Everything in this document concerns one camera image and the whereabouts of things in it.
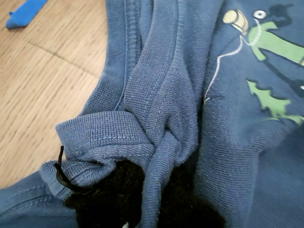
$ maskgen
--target black cord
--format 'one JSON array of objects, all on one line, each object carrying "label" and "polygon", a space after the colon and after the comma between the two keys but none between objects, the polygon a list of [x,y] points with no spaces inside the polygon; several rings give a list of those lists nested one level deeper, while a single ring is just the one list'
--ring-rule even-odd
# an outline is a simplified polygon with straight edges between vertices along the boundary
[{"label": "black cord", "polygon": [[57,172],[56,178],[60,184],[71,189],[74,194],[83,194],[86,195],[92,191],[92,188],[83,188],[71,183],[71,181],[67,178],[64,172],[61,169],[62,155],[63,155],[63,146],[60,147],[60,153],[58,157],[58,162],[54,164]]}]

